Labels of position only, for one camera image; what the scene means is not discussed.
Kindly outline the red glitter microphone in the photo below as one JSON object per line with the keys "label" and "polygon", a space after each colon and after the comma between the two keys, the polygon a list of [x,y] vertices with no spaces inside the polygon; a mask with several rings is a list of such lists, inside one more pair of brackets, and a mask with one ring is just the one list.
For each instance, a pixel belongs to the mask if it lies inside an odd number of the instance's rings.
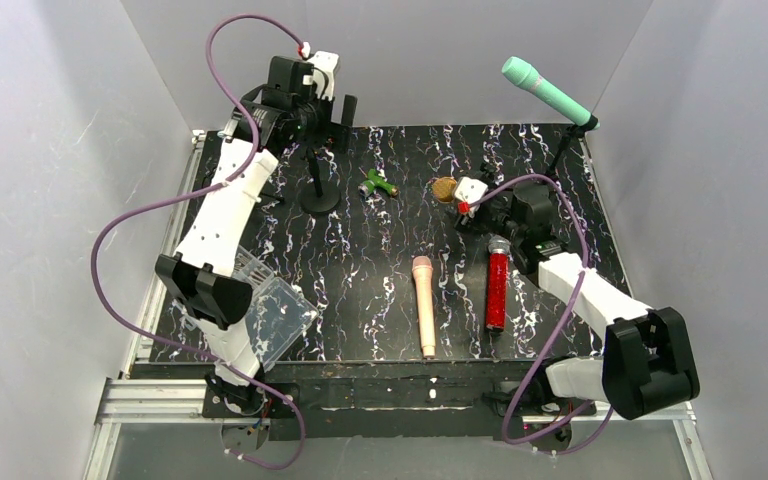
{"label": "red glitter microphone", "polygon": [[507,279],[510,242],[494,235],[488,242],[485,329],[492,334],[506,326]]}

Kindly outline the gold microphone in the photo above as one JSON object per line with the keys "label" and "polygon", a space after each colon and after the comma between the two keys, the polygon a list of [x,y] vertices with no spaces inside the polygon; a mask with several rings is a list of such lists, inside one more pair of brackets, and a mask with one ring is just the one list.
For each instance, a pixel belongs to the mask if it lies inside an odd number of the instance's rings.
{"label": "gold microphone", "polygon": [[431,184],[433,197],[441,203],[452,203],[456,188],[457,180],[453,177],[440,177]]}

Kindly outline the black round base clip stand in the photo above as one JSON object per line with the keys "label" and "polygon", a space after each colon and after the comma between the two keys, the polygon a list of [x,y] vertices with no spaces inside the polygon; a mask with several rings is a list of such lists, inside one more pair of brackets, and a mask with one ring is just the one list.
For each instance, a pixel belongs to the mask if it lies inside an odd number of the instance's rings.
{"label": "black round base clip stand", "polygon": [[307,147],[304,152],[311,182],[301,188],[298,201],[305,213],[312,216],[323,216],[337,209],[341,194],[337,186],[321,178],[317,152]]}

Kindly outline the pink microphone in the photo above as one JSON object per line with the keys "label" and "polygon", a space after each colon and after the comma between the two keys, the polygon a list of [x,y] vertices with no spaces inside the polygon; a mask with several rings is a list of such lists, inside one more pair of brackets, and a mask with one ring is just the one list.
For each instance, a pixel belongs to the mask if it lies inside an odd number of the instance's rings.
{"label": "pink microphone", "polygon": [[427,256],[417,256],[412,262],[420,345],[424,359],[436,357],[436,335],[432,294],[433,267]]}

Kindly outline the black tripod shock mount stand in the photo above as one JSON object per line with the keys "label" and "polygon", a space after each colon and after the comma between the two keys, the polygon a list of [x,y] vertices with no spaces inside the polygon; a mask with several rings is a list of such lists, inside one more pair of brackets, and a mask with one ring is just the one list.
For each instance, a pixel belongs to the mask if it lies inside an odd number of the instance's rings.
{"label": "black tripod shock mount stand", "polygon": [[257,197],[257,202],[258,203],[277,202],[278,204],[284,204],[286,200],[282,196],[261,192],[260,195]]}

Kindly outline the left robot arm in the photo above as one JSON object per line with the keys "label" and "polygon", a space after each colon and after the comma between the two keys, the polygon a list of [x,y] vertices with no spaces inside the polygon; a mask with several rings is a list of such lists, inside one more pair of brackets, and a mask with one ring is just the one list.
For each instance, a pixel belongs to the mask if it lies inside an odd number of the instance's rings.
{"label": "left robot arm", "polygon": [[296,60],[276,56],[266,82],[244,95],[221,131],[211,190],[174,251],[155,271],[185,320],[200,331],[215,369],[206,383],[220,403],[251,416],[267,393],[253,379],[272,368],[309,328],[317,309],[240,242],[264,188],[289,147],[305,151],[312,181],[300,193],[303,210],[332,212],[336,187],[321,179],[318,156],[344,152],[357,100],[347,96],[332,118],[339,57],[319,51]]}

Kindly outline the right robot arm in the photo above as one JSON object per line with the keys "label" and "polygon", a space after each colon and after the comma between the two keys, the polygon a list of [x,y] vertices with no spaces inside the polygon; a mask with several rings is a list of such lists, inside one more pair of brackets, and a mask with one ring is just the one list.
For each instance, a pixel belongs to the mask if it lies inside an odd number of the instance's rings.
{"label": "right robot arm", "polygon": [[523,182],[496,191],[463,177],[453,198],[460,223],[490,234],[491,253],[508,253],[520,273],[566,301],[603,343],[598,357],[543,361],[517,406],[598,401],[633,420],[698,397],[683,316],[671,307],[650,307],[584,267],[586,254],[570,251],[553,232],[548,185]]}

